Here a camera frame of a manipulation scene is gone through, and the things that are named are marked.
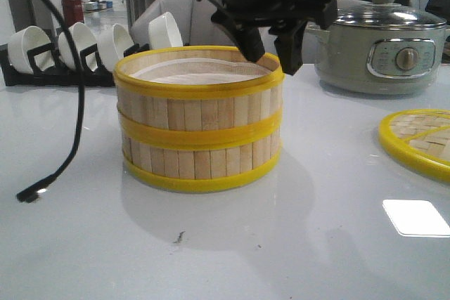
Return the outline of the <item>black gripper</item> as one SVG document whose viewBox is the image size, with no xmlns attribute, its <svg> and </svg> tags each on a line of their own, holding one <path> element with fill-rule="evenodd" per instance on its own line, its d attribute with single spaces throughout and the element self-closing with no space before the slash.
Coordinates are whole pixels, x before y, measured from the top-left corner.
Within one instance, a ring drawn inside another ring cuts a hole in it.
<svg viewBox="0 0 450 300">
<path fill-rule="evenodd" d="M 208 0 L 217 9 L 211 21 L 243 57 L 257 62 L 265 53 L 257 27 L 272 26 L 282 70 L 294 75 L 303 65 L 302 43 L 308 21 L 326 29 L 338 16 L 336 0 Z"/>
</svg>

